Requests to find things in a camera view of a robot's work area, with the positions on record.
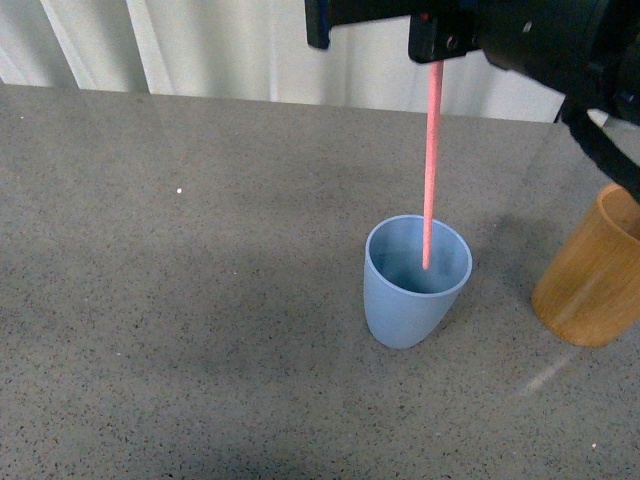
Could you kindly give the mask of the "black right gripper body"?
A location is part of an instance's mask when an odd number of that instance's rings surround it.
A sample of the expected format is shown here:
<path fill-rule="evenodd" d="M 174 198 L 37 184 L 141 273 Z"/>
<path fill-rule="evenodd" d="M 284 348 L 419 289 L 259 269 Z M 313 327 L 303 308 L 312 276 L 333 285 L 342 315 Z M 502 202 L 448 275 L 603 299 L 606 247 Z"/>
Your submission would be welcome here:
<path fill-rule="evenodd" d="M 637 1 L 482 1 L 488 61 L 620 120 L 639 118 Z"/>

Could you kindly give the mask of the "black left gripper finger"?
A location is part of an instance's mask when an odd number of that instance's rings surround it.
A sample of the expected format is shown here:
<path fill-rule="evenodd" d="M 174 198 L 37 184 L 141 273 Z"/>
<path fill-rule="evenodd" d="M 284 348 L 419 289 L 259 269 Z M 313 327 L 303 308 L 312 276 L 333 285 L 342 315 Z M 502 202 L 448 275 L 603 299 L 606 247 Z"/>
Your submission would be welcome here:
<path fill-rule="evenodd" d="M 307 44 L 328 49 L 336 26 L 408 16 L 425 11 L 424 1 L 412 0 L 306 0 Z"/>

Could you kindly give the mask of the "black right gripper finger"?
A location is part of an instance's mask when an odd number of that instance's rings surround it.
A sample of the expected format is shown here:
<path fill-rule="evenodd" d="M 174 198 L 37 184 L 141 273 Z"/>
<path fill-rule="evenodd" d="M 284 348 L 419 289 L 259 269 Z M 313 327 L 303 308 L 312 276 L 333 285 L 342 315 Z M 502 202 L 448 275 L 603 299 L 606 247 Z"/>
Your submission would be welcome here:
<path fill-rule="evenodd" d="M 464 57 L 479 49 L 476 18 L 471 13 L 422 13 L 411 16 L 408 56 L 415 63 Z"/>

